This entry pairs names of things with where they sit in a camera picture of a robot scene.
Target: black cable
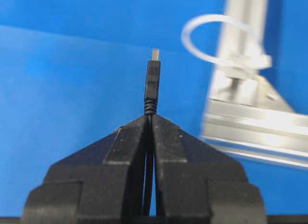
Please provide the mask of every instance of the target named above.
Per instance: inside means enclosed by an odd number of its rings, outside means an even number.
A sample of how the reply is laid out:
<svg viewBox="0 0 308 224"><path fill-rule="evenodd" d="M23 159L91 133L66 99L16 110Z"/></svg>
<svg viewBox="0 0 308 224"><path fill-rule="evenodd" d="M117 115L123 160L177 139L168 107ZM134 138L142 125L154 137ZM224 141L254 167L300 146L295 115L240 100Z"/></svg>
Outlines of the black cable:
<svg viewBox="0 0 308 224"><path fill-rule="evenodd" d="M148 116L149 120L149 139L152 140L152 116ZM144 196L143 196L143 208L142 214L149 215L152 198L152 186L153 186L153 143L149 142L146 150L146 169L145 169L145 184L144 184Z"/></svg>
<svg viewBox="0 0 308 224"><path fill-rule="evenodd" d="M149 215L151 198L152 198L152 182L153 182L153 164L154 164L154 144L152 132L152 115L156 114L158 103L158 87L160 77L160 61L159 50L153 49L152 60L148 62L145 93L144 93L144 114L148 117L149 143L146 149L146 169L145 169L145 183L143 194L142 214Z"/></svg>

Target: silver metal frame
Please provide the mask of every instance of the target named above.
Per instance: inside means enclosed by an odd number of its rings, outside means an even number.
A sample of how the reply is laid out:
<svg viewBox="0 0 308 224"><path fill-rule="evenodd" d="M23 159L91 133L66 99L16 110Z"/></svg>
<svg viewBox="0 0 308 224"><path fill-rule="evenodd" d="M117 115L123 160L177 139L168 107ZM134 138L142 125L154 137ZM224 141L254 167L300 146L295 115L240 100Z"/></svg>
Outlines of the silver metal frame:
<svg viewBox="0 0 308 224"><path fill-rule="evenodd" d="M244 21L263 37L267 1L227 0L226 15ZM223 25L219 57L252 56L256 51L246 34ZM215 67L201 138L233 156L308 169L308 116L294 113L257 71L234 86L227 76L235 70Z"/></svg>

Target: blue surface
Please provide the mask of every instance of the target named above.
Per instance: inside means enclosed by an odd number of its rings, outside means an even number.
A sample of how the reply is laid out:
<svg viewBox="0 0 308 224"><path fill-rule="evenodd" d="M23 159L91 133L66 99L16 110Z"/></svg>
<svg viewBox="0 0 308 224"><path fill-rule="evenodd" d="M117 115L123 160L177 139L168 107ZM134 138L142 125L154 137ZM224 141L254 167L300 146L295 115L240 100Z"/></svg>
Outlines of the blue surface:
<svg viewBox="0 0 308 224"><path fill-rule="evenodd" d="M212 65L184 50L180 32L192 17L223 13L225 0L0 1L0 216L21 215L52 163L142 114L152 47L161 49L158 113L199 135ZM276 62L264 74L307 114L305 1L274 3L279 16L271 7L265 45ZM214 54L218 33L210 24L192 38ZM268 213L308 213L307 171L242 163Z"/></svg>

